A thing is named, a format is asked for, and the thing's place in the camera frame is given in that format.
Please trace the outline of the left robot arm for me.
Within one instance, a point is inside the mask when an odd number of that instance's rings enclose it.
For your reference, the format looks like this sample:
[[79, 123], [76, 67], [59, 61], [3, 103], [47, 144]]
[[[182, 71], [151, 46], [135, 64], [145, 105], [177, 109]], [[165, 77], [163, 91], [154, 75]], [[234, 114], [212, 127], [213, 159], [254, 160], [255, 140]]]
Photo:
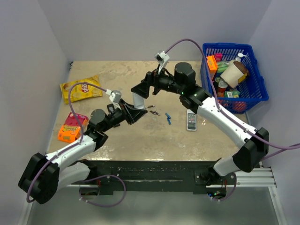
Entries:
[[79, 139], [50, 154], [34, 154], [18, 182], [26, 195], [28, 203], [37, 201], [44, 204], [59, 190], [71, 183], [84, 181], [92, 184], [97, 179], [97, 172], [81, 157], [100, 149], [108, 136], [106, 131], [116, 124], [126, 121], [132, 125], [148, 111], [144, 99], [133, 96], [133, 104], [120, 99], [116, 109], [106, 114], [102, 109], [95, 109], [90, 115], [86, 131]]

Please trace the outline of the white remote control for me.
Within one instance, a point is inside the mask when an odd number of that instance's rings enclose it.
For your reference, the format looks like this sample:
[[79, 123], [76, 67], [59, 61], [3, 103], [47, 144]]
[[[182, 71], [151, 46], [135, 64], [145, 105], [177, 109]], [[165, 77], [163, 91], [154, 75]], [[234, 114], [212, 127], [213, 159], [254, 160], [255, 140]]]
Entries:
[[143, 109], [143, 110], [146, 109], [143, 97], [133, 92], [132, 92], [132, 97], [133, 97], [133, 104], [135, 109]]

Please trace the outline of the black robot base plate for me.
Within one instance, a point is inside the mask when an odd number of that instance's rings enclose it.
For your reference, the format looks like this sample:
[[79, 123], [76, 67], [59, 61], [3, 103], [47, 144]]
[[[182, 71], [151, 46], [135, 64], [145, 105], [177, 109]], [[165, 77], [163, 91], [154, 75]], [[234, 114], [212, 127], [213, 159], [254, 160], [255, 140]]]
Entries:
[[218, 176], [208, 161], [88, 161], [80, 160], [89, 173], [86, 178], [74, 178], [71, 184], [96, 188], [101, 195], [115, 191], [128, 192], [192, 192], [223, 198], [226, 188], [236, 185], [230, 173]]

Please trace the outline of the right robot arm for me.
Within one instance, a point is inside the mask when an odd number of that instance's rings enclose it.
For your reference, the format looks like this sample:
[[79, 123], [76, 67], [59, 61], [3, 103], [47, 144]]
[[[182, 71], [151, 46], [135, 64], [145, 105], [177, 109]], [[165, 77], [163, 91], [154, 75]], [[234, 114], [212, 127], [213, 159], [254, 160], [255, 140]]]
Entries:
[[149, 97], [150, 87], [154, 88], [154, 95], [161, 90], [179, 94], [185, 108], [208, 119], [236, 144], [238, 152], [213, 165], [209, 172], [212, 183], [220, 184], [226, 175], [236, 171], [251, 172], [268, 154], [266, 141], [269, 140], [269, 132], [244, 123], [219, 105], [210, 93], [196, 84], [195, 75], [189, 63], [180, 62], [175, 65], [173, 75], [165, 69], [147, 72], [145, 78], [131, 88], [131, 92], [144, 99]]

